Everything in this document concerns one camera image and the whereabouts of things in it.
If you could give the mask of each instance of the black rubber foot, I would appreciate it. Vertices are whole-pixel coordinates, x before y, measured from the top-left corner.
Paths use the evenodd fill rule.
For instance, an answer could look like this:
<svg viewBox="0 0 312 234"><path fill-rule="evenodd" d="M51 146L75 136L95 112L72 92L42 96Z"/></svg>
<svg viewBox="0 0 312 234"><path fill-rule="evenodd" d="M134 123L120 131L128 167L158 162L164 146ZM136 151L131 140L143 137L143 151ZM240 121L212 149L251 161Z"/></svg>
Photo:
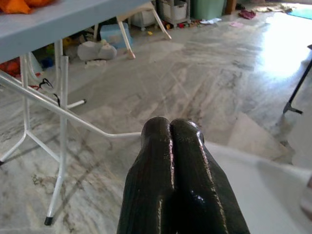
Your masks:
<svg viewBox="0 0 312 234"><path fill-rule="evenodd" d="M299 111L299 110L293 108L293 107L292 107L292 104L291 104L290 102L287 102L287 103L286 103L286 105L285 105L285 107L284 107L284 110L283 110L283 114L286 113L287 111L296 112L296 113L301 114L301 115L303 114L302 111Z"/></svg>
<svg viewBox="0 0 312 234"><path fill-rule="evenodd" d="M46 217L44 221L45 226L50 226L52 224L53 217Z"/></svg>

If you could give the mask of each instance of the glossy black object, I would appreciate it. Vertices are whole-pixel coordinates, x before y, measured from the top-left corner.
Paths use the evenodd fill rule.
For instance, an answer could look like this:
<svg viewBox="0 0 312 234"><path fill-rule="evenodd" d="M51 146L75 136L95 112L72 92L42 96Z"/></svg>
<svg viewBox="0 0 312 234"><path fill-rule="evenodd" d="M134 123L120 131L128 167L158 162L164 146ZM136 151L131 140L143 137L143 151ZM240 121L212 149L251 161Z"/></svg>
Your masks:
<svg viewBox="0 0 312 234"><path fill-rule="evenodd" d="M170 123L156 117L142 130L141 151L126 178L117 234L176 234L174 192Z"/></svg>
<svg viewBox="0 0 312 234"><path fill-rule="evenodd" d="M191 121L171 123L180 234L249 234L228 179Z"/></svg>

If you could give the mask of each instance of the green bin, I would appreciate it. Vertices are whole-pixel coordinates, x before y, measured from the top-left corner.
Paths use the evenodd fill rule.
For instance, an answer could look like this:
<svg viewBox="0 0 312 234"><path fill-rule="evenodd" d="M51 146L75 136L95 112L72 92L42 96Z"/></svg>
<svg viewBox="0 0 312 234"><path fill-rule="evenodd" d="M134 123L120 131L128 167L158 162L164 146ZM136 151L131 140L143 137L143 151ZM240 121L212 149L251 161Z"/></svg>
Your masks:
<svg viewBox="0 0 312 234"><path fill-rule="evenodd" d="M211 20L220 17L224 0L191 0L191 17L196 20Z"/></svg>

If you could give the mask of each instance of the black metal stand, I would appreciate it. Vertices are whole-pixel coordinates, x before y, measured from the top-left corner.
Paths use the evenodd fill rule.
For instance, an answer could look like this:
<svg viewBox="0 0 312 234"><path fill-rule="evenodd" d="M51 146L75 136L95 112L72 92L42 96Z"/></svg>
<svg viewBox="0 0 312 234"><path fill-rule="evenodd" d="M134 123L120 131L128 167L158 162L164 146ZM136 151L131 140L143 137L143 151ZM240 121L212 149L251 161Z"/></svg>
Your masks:
<svg viewBox="0 0 312 234"><path fill-rule="evenodd" d="M292 93L292 96L291 98L289 99L289 101L286 103L285 107L284 107L284 110L283 110L283 113L286 113L287 111L293 111L293 112L296 112L296 113L299 113L299 114L303 114L302 111L299 111L295 108L292 107L292 102L293 102L293 99L295 98L295 96L297 95L303 81L305 80L307 74L309 73L310 69L312 67L312 60L310 61L306 71L304 72L302 78L300 79L299 83L297 84L297 87L295 88L294 92Z"/></svg>

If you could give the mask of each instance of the blue mat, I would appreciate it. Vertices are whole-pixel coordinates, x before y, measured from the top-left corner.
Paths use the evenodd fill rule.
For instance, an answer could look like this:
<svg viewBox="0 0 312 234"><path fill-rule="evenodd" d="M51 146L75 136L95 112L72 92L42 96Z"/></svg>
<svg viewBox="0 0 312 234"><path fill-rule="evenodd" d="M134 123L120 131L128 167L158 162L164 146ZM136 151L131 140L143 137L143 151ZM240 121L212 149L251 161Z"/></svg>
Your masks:
<svg viewBox="0 0 312 234"><path fill-rule="evenodd" d="M292 12L289 12L288 15L298 16L312 20L312 8L294 9Z"/></svg>

